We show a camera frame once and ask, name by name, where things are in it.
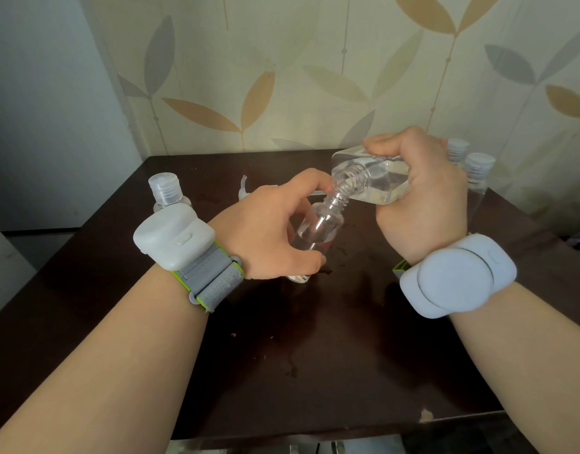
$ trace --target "clear plastic bottle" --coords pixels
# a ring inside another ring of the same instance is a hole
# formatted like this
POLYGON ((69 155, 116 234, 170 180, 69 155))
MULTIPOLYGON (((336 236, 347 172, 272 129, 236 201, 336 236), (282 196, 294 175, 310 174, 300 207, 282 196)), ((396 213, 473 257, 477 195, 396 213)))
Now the clear plastic bottle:
POLYGON ((176 204, 183 203, 191 206, 189 198, 183 196, 180 189, 179 178, 170 172, 163 172, 161 174, 153 175, 149 178, 149 186, 153 193, 156 203, 153 206, 153 212, 159 212, 163 208, 176 204))
POLYGON ((460 165, 469 146, 471 146, 471 144, 461 138, 448 138, 448 160, 454 165, 460 165))
MULTIPOLYGON (((323 254, 332 245, 345 219, 341 212, 347 205, 349 198, 342 192, 332 192, 326 196, 324 202, 311 206, 303 222, 300 224, 292 247, 299 250, 317 250, 323 254)), ((310 275, 288 275, 288 279, 297 283, 305 283, 310 275)))
POLYGON ((486 178, 496 159, 489 154, 471 153, 464 160, 464 170, 468 177, 467 192, 467 222, 470 223, 475 215, 485 192, 487 191, 486 178))
POLYGON ((359 178, 363 187, 351 195, 372 204, 385 205, 399 199, 407 188, 408 166, 400 156, 372 156, 362 146, 344 149, 332 155, 332 177, 353 182, 359 178))

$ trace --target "wrist-worn device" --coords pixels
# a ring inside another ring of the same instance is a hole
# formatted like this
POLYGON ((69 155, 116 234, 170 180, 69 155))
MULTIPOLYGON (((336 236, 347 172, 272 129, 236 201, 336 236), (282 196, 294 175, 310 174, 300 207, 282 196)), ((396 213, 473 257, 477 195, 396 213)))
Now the wrist-worn device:
POLYGON ((437 250, 409 269, 402 261, 394 272, 412 307, 427 318, 477 309, 517 277, 513 260, 482 234, 437 250))
POLYGON ((189 300, 213 312, 244 279, 241 260, 214 240, 214 229, 194 209, 178 203, 143 221, 133 236, 136 246, 172 271, 189 290, 189 300))

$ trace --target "forearm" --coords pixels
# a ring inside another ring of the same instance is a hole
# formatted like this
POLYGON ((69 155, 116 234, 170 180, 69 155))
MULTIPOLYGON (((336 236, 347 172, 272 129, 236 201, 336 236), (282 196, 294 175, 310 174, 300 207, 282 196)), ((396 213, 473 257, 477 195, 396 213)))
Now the forearm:
POLYGON ((0 453, 164 452, 208 316, 153 266, 0 431, 0 453))
POLYGON ((580 453, 580 327, 517 283, 452 322, 508 415, 541 453, 580 453))

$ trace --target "white bottle cap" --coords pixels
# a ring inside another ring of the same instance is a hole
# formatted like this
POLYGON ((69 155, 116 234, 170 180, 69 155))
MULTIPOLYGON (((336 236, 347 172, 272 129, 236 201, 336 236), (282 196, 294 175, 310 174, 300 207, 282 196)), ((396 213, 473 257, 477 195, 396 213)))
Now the white bottle cap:
POLYGON ((448 138, 447 151, 450 162, 459 163, 462 161, 469 146, 471 144, 461 138, 448 138))
POLYGON ((471 153, 464 160, 464 170, 469 180, 483 180, 490 173, 496 159, 485 153, 471 153))
POLYGON ((153 175, 149 179, 149 186, 159 205, 171 205, 183 198, 179 178, 170 172, 153 175))

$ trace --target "table surface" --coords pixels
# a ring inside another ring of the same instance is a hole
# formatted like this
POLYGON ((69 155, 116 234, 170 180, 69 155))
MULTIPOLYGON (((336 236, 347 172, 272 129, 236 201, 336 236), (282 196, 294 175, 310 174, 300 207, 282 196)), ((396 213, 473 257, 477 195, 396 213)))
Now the table surface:
MULTIPOLYGON (((0 312, 0 427, 151 266, 132 242, 175 172, 210 220, 247 188, 281 184, 331 151, 152 157, 0 312)), ((173 437, 192 447, 353 438, 502 407, 446 318, 417 315, 374 206, 351 201, 328 262, 308 284, 247 281, 208 327, 173 437)), ((490 191, 473 229, 515 260, 518 280, 580 324, 580 256, 490 191)))

